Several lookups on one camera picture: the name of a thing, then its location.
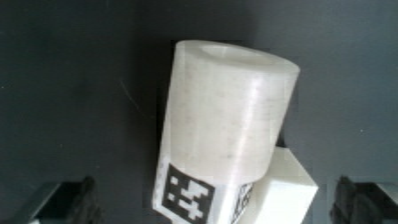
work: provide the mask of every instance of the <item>gray wall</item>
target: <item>gray wall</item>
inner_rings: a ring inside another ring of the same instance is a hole
[[[168,223],[150,208],[182,39],[288,58],[303,73],[281,139],[320,185],[398,182],[398,1],[0,2],[0,219],[41,184],[98,180],[107,223]]]

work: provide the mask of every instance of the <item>black surface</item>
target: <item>black surface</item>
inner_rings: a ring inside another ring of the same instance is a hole
[[[0,220],[45,182],[93,175],[105,223],[168,223],[171,43],[207,39],[301,65],[281,139],[320,185],[304,223],[329,223],[342,174],[398,181],[397,11],[395,0],[0,1]]]

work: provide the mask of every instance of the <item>white block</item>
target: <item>white block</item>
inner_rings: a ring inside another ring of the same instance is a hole
[[[319,186],[292,151],[276,148],[239,224],[301,224]]]

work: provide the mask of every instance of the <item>white cylinder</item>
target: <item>white cylinder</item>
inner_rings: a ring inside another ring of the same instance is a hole
[[[178,186],[175,176],[182,172],[196,179],[184,192],[200,189],[200,182],[216,187],[209,209],[214,222],[207,223],[232,222],[239,191],[249,191],[248,184],[267,172],[299,70],[287,59],[240,46],[209,41],[178,43],[155,191],[161,212],[175,201],[175,194],[168,193],[168,199],[164,192]],[[180,202],[193,212],[185,199]]]

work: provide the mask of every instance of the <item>dark background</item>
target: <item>dark background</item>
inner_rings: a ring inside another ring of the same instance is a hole
[[[168,223],[152,189],[184,39],[253,47],[301,66],[281,138],[320,185],[398,182],[397,0],[2,0],[0,220],[45,182],[98,181],[105,223]]]

